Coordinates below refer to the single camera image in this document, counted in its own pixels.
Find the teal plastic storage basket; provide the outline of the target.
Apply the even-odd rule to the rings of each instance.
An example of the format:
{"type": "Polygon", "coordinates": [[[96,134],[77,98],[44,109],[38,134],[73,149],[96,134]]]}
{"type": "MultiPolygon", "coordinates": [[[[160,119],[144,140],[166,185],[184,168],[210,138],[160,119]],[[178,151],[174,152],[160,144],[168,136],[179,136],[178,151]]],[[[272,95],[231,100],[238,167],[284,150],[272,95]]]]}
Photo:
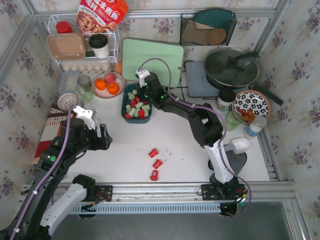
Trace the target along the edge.
{"type": "Polygon", "coordinates": [[[152,102],[138,95],[136,84],[129,84],[124,88],[120,113],[127,123],[147,123],[152,115],[152,102]]]}

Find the white plastic scoop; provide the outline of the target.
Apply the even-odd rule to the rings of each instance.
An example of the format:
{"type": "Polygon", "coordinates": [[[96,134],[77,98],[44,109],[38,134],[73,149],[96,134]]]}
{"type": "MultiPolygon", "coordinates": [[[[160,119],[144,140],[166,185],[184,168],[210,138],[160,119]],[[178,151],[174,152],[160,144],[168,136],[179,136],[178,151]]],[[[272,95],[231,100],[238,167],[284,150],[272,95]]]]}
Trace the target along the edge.
{"type": "Polygon", "coordinates": [[[251,142],[244,138],[235,138],[231,142],[224,146],[225,152],[233,151],[235,154],[239,155],[245,153],[251,147],[251,142]]]}

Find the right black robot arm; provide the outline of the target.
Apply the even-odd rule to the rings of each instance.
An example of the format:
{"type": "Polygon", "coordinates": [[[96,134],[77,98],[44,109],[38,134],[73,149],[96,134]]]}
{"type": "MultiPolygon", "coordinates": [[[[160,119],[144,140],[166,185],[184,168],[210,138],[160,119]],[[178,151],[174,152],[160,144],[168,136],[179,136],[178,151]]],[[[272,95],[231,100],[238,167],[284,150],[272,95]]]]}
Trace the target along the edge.
{"type": "Polygon", "coordinates": [[[210,181],[222,198],[231,195],[236,190],[239,180],[224,150],[224,127],[212,107],[207,103],[195,105],[179,100],[164,90],[155,73],[143,70],[138,71],[135,76],[139,79],[137,93],[142,99],[150,100],[160,111],[176,114],[188,120],[194,139],[206,150],[213,167],[214,174],[210,181]]]}

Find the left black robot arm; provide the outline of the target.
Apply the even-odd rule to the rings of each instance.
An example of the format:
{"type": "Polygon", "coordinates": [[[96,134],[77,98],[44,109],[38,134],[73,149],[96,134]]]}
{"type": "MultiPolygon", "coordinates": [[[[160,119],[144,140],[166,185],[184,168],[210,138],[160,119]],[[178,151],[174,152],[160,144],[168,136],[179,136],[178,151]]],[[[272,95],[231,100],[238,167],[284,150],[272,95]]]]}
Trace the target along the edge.
{"type": "Polygon", "coordinates": [[[61,123],[60,134],[45,149],[36,165],[27,196],[10,225],[1,230],[2,240],[49,240],[68,213],[96,192],[93,178],[79,174],[65,194],[48,207],[57,187],[71,165],[86,151],[107,150],[113,139],[105,124],[89,129],[82,119],[71,118],[61,123]]]}

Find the white strainer basket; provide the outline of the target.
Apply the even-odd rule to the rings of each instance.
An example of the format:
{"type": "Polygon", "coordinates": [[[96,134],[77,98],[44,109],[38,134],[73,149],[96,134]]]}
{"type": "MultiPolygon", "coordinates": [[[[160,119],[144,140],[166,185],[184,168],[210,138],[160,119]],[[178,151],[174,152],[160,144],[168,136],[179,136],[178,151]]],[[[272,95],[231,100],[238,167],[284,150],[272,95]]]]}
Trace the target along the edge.
{"type": "Polygon", "coordinates": [[[78,98],[74,93],[65,93],[57,101],[57,106],[62,111],[67,111],[70,107],[77,105],[78,98]]]}

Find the green cutting board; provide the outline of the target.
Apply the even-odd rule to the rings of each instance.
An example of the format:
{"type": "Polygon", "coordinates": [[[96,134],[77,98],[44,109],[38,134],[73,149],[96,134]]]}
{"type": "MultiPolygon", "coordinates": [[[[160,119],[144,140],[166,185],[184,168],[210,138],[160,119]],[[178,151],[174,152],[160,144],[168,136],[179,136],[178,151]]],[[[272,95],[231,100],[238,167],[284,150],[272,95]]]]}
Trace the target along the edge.
{"type": "Polygon", "coordinates": [[[128,37],[122,42],[122,76],[125,80],[137,82],[139,79],[135,74],[142,63],[158,58],[168,66],[159,60],[151,60],[142,69],[155,73],[162,86],[176,88],[181,77],[183,56],[184,49],[180,45],[128,37]]]}

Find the striped red cloth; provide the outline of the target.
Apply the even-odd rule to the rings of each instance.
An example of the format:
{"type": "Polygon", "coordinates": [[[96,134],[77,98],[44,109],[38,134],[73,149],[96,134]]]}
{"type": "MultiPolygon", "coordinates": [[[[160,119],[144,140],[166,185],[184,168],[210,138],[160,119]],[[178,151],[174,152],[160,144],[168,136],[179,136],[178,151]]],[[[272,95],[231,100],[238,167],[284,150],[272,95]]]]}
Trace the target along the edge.
{"type": "Polygon", "coordinates": [[[56,104],[51,106],[35,152],[33,164],[38,163],[41,153],[50,146],[55,137],[60,135],[61,124],[63,121],[67,120],[67,117],[68,113],[62,111],[56,104]]]}

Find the grey induction cooker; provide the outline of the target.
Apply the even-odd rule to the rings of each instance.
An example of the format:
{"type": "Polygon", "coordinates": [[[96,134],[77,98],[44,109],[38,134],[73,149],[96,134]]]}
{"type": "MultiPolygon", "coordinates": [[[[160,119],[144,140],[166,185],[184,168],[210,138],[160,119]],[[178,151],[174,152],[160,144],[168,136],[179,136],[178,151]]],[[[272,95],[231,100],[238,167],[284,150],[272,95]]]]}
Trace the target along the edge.
{"type": "Polygon", "coordinates": [[[208,82],[203,61],[187,60],[183,65],[191,98],[216,99],[218,97],[220,90],[208,82]]]}

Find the pink peach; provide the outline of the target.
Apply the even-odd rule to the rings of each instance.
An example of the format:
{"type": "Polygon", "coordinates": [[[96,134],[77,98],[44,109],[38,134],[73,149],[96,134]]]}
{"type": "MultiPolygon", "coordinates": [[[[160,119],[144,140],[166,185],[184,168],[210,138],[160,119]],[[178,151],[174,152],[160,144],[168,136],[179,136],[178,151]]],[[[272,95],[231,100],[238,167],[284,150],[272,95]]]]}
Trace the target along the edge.
{"type": "Polygon", "coordinates": [[[114,83],[117,80],[117,75],[113,72],[106,73],[104,80],[107,84],[114,83]]]}

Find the pink fruit bowl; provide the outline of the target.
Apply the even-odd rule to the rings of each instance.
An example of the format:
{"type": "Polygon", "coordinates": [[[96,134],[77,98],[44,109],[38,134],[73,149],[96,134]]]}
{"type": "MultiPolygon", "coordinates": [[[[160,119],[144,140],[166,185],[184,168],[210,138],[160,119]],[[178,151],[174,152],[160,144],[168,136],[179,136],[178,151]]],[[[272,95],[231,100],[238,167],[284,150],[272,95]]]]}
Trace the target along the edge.
{"type": "Polygon", "coordinates": [[[109,98],[113,98],[117,95],[112,95],[108,92],[107,90],[107,87],[104,89],[104,90],[98,90],[96,89],[95,87],[95,80],[98,79],[98,78],[102,78],[102,79],[105,79],[105,75],[107,73],[115,73],[116,74],[116,81],[115,83],[117,83],[119,85],[119,92],[117,95],[119,95],[125,88],[125,85],[126,85],[126,82],[125,82],[125,79],[123,78],[123,76],[119,73],[116,73],[116,72],[104,72],[100,75],[98,75],[93,81],[92,81],[92,84],[91,84],[91,88],[92,88],[92,92],[95,96],[97,96],[98,98],[102,98],[102,99],[109,99],[109,98]]]}

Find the grey glass cup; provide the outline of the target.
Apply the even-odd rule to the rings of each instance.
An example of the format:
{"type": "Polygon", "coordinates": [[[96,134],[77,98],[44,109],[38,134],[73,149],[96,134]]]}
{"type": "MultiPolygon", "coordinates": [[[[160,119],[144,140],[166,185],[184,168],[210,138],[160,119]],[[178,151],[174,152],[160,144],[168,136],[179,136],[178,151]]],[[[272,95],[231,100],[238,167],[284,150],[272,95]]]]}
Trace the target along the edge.
{"type": "Polygon", "coordinates": [[[83,89],[84,92],[90,92],[91,91],[91,79],[87,75],[82,75],[77,79],[77,82],[79,86],[83,89]]]}

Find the egg carton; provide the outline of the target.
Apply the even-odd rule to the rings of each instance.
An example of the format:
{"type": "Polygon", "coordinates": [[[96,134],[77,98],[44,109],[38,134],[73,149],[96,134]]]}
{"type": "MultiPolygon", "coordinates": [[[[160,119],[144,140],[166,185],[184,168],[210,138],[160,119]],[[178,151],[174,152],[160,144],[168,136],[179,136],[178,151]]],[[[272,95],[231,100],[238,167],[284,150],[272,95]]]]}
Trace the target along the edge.
{"type": "Polygon", "coordinates": [[[62,63],[61,66],[65,72],[79,71],[84,75],[102,74],[112,70],[112,64],[110,63],[62,63]]]}

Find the brown cardboard mat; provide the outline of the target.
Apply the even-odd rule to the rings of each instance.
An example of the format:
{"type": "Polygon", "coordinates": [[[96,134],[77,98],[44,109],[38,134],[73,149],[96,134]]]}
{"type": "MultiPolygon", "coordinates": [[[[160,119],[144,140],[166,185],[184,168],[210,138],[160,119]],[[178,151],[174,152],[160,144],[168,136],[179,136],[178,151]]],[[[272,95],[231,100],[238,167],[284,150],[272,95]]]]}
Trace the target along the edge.
{"type": "Polygon", "coordinates": [[[207,34],[215,28],[189,20],[183,30],[181,39],[186,42],[207,46],[207,34]]]}

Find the black lid paper cup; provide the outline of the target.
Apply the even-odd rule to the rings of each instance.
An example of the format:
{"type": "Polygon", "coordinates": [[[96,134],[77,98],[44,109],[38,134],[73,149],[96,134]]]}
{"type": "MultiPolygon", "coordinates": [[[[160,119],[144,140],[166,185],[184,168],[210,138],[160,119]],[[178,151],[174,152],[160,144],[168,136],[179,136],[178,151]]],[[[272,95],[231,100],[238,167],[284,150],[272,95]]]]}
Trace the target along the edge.
{"type": "Polygon", "coordinates": [[[93,49],[96,57],[107,57],[109,56],[108,38],[103,34],[93,34],[89,38],[89,46],[93,49]]]}

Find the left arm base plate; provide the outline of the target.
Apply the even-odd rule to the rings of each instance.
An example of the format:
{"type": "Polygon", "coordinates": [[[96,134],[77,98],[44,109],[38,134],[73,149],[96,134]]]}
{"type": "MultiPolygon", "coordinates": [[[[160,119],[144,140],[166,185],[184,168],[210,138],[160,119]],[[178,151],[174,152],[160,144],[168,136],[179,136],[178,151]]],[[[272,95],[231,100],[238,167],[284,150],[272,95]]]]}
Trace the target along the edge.
{"type": "Polygon", "coordinates": [[[92,196],[87,196],[84,202],[111,202],[113,196],[112,185],[97,185],[95,193],[92,196]]]}

